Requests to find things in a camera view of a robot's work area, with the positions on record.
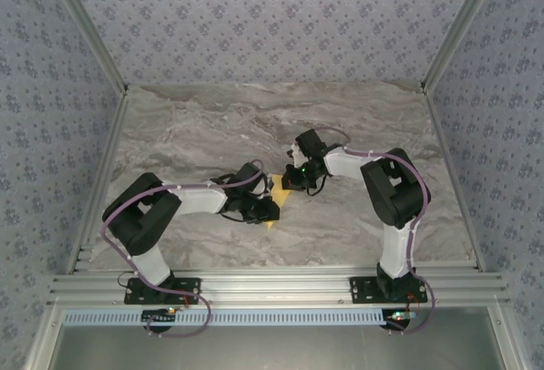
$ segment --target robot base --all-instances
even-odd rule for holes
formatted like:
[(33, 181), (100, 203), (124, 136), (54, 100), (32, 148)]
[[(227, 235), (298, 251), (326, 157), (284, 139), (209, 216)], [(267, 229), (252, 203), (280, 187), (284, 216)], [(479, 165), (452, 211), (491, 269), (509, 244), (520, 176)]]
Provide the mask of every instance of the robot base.
[(377, 265), (377, 276), (354, 276), (349, 278), (349, 287), (354, 304), (424, 304), (428, 301), (423, 282), (411, 273), (392, 279), (380, 264)]

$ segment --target metal rail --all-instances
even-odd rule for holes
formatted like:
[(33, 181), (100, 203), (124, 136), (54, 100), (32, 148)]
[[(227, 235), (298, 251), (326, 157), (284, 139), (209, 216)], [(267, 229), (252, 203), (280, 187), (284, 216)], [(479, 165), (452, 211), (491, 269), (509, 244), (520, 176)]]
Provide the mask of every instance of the metal rail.
[[(509, 302), (501, 274), (478, 272), (471, 266), (419, 265), (438, 307), (504, 305)], [(120, 272), (56, 276), (48, 304), (61, 307), (123, 307), (125, 290), (117, 284)], [(353, 305), (352, 276), (374, 276), (376, 267), (286, 267), (180, 270), (176, 276), (202, 279), (201, 295), (219, 308), (400, 308), (403, 304)], [(131, 276), (126, 274), (122, 280)]]

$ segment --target black mounting plate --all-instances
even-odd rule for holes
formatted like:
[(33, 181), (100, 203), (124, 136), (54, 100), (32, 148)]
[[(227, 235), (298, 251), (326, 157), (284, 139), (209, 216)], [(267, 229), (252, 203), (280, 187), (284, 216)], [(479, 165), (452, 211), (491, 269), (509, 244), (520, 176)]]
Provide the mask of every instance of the black mounting plate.
[[(171, 289), (200, 294), (201, 278), (175, 278)], [(198, 298), (187, 297), (187, 304), (198, 304)], [(183, 296), (157, 292), (145, 285), (139, 278), (131, 278), (125, 292), (125, 305), (185, 305)]]
[(380, 287), (377, 285), (377, 276), (354, 276), (349, 278), (349, 290), (351, 292), (351, 301), (354, 304), (369, 305), (369, 304), (407, 304), (415, 303), (409, 299), (409, 295), (414, 295), (417, 300), (424, 304), (428, 301), (425, 284), (416, 278), (411, 278), (412, 281), (405, 288), (396, 300), (386, 298)]

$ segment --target blue patterned wall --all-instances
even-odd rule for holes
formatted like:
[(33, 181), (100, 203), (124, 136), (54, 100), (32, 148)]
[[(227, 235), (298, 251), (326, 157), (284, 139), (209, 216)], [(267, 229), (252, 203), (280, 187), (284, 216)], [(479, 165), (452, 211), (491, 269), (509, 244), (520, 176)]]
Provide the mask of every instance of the blue patterned wall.
[(544, 368), (544, 0), (487, 0), (433, 98), (485, 262)]
[(462, 0), (82, 0), (132, 84), (423, 78)]
[(117, 98), (60, 0), (0, 0), (0, 368), (66, 266)]

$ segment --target aluminum frame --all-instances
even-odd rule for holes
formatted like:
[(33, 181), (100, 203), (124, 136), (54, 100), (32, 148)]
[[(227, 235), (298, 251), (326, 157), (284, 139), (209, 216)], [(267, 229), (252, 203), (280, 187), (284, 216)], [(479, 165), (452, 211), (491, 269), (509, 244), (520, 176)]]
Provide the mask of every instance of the aluminum frame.
[(433, 91), (484, 2), (485, 0), (464, 0), (462, 2), (461, 7), (457, 10), (456, 18), (451, 23), (423, 78), (422, 84), (425, 93)]
[(94, 225), (99, 218), (102, 204), (105, 201), (108, 182), (110, 181), (111, 174), (113, 173), (113, 165), (116, 158), (117, 147), (119, 146), (119, 138), (121, 137), (123, 120), (125, 118), (125, 114), (127, 113), (127, 108), (127, 95), (123, 94), (119, 99), (119, 103), (117, 104), (114, 120), (110, 126), (110, 132), (108, 133), (105, 150), (100, 159), (98, 172), (94, 178), (93, 187), (91, 188), (87, 205), (83, 211), (82, 221), (77, 229), (74, 247), (72, 248), (70, 258), (68, 259), (68, 264), (66, 266), (66, 272), (68, 273), (72, 273), (76, 269), (76, 263), (79, 259), (79, 254), (82, 251), (82, 247), (86, 247), (86, 249), (90, 251), (93, 249), (92, 247), (88, 246), (88, 243), (92, 233), (94, 232)]
[[(375, 275), (375, 266), (342, 267), (281, 267), (180, 270), (176, 276), (202, 278), (201, 294), (221, 310), (319, 309), (346, 310), (404, 307), (403, 304), (353, 305), (349, 291), (351, 276)], [(501, 274), (480, 272), (470, 261), (448, 266), (444, 263), (424, 263), (418, 271), (433, 287), (437, 309), (455, 307), (487, 307), (495, 336), (508, 370), (530, 369), (523, 355), (523, 345), (513, 320), (506, 283)], [(47, 314), (25, 369), (48, 368), (67, 311), (93, 309), (124, 311), (125, 290), (117, 278), (122, 271), (56, 276), (48, 298)], [(131, 275), (126, 274), (126, 281)], [(146, 306), (148, 309), (165, 305)], [(203, 305), (190, 309), (204, 311)]]
[(457, 177), (453, 159), (451, 158), (450, 154), (450, 149), (448, 148), (448, 143), (445, 139), (444, 130), (440, 125), (439, 114), (434, 106), (433, 98), (425, 92), (423, 95), (425, 97), (425, 104), (427, 106), (429, 115), (431, 116), (434, 131), (436, 132), (436, 138), (439, 142), (440, 150), (442, 151), (442, 156), (444, 157), (445, 166), (448, 169), (448, 174), (450, 175), (450, 180), (453, 184), (453, 191), (456, 194), (457, 202), (459, 203), (459, 208), (461, 209), (461, 214), (465, 220), (465, 227), (467, 228), (468, 238), (473, 246), (476, 265), (478, 266), (479, 270), (483, 271), (485, 270), (484, 255), (482, 254), (481, 249), (479, 249), (479, 241), (476, 237), (476, 230), (474, 229), (473, 221), (470, 218), (470, 213), (468, 212), (467, 202), (465, 202), (465, 197), (462, 194), (461, 183), (459, 183), (459, 178)]
[(88, 46), (93, 51), (96, 60), (99, 62), (104, 74), (111, 82), (111, 86), (116, 90), (118, 94), (122, 94), (125, 91), (125, 82), (122, 79), (122, 75), (117, 69), (116, 63), (113, 60), (108, 48), (105, 46), (104, 40), (100, 37), (100, 34), (90, 18), (87, 10), (83, 6), (81, 0), (62, 0), (65, 3), (66, 8), (70, 11), (70, 14), (76, 22), (79, 31), (88, 43)]

